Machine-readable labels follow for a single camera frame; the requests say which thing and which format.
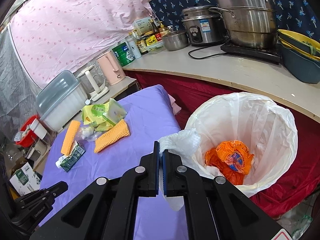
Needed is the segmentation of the orange foam net short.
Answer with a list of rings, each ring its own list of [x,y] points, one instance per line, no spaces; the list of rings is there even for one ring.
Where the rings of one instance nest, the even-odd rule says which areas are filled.
[[[95,141],[94,153],[99,153],[109,145],[124,137],[130,136],[130,130],[124,119],[121,119],[112,129],[101,135]]]

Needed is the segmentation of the cardboard box on floor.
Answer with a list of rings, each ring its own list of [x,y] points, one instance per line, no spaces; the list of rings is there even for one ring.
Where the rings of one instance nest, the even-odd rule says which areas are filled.
[[[41,179],[29,163],[17,169],[10,178],[10,183],[20,196],[40,189]]]

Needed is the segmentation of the red plastic basin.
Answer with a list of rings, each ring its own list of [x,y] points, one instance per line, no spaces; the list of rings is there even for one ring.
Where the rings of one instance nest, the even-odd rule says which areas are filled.
[[[36,119],[37,115],[31,116],[16,133],[14,139],[16,145],[28,148],[38,140],[39,137],[30,128],[31,124]]]

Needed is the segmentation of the white lined trash bin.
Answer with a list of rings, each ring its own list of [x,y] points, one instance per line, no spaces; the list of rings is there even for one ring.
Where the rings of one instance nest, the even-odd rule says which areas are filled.
[[[268,189],[289,170],[297,155],[298,132],[293,114],[270,98],[252,93],[215,96],[189,117],[185,129],[201,137],[189,166],[210,179],[221,175],[204,163],[204,155],[223,141],[240,140],[254,155],[252,167],[237,188],[247,197]]]

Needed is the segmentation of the orange wrapper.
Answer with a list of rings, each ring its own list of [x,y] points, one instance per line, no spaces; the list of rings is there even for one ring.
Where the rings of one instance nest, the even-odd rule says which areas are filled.
[[[217,146],[216,153],[233,171],[243,175],[249,174],[254,155],[242,141],[223,141]]]

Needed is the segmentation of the green white milk carton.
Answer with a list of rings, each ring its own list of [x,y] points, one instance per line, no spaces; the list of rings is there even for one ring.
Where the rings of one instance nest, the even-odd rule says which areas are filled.
[[[55,163],[57,168],[63,169],[65,172],[69,172],[71,168],[76,164],[76,162],[84,155],[86,152],[84,146],[82,146],[77,141],[73,142],[71,147],[71,152],[68,156],[61,156]]]

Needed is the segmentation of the red velvet curtain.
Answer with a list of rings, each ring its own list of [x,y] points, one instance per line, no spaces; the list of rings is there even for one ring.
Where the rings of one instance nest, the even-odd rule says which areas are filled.
[[[235,93],[236,89],[188,77],[127,70],[141,88],[162,85],[182,108],[175,116],[180,128],[188,118],[210,98]],[[298,131],[298,151],[290,169],[268,189],[251,200],[272,218],[279,218],[310,195],[319,185],[319,123],[306,115],[291,110]]]

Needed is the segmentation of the pink electric kettle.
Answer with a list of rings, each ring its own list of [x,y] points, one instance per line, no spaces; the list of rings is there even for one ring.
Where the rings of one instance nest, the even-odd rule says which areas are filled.
[[[97,62],[110,85],[115,85],[125,78],[125,73],[113,51],[107,51]]]

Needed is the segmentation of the blue patterned cloth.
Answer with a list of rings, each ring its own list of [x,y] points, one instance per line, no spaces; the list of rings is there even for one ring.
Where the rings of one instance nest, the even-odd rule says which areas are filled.
[[[216,0],[151,0],[150,5],[159,20],[175,30],[184,29],[183,9],[196,5],[219,7]],[[276,0],[273,6],[279,29],[295,31],[319,41],[319,17],[308,0]]]

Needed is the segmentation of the clear plastic bag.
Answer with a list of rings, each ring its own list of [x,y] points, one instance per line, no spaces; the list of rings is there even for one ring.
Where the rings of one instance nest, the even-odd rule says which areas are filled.
[[[82,126],[78,129],[75,139],[76,141],[96,141],[101,132],[95,130],[93,126]]]

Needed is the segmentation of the red orange plastic bag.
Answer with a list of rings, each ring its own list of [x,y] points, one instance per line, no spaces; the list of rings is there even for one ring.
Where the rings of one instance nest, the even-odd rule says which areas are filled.
[[[217,154],[216,149],[208,150],[204,155],[204,163],[209,167],[216,167],[224,175],[224,177],[233,185],[242,185],[244,182],[244,175],[232,170],[226,163],[221,161]]]

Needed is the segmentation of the white paper towel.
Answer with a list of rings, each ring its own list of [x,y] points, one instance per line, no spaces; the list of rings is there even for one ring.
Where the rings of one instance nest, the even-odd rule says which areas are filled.
[[[204,175],[200,166],[195,162],[195,153],[201,142],[201,136],[195,128],[184,129],[178,133],[161,137],[159,140],[160,159],[165,150],[177,154],[182,159],[182,164]],[[164,168],[159,169],[159,189],[163,193],[163,198],[168,202],[173,211],[179,211],[184,206],[183,197],[166,197],[164,195]]]

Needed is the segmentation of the steel rice cooker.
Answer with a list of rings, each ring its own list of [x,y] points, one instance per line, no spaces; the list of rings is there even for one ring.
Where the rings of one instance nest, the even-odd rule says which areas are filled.
[[[222,17],[218,12],[210,11],[211,7],[198,5],[182,10],[182,24],[193,46],[223,44],[226,40]]]

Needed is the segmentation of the dark sauce bottle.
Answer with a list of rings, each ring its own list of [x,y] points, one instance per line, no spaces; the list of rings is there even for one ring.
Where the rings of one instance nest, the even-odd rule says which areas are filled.
[[[145,55],[149,52],[145,41],[140,36],[137,37],[136,45],[142,55]]]

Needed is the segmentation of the yellow green snack bag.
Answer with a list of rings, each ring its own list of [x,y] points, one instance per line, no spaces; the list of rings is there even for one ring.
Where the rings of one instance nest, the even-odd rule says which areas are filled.
[[[82,122],[84,125],[93,126],[97,132],[108,131],[121,119],[127,111],[113,98],[104,104],[88,105],[82,109]]]

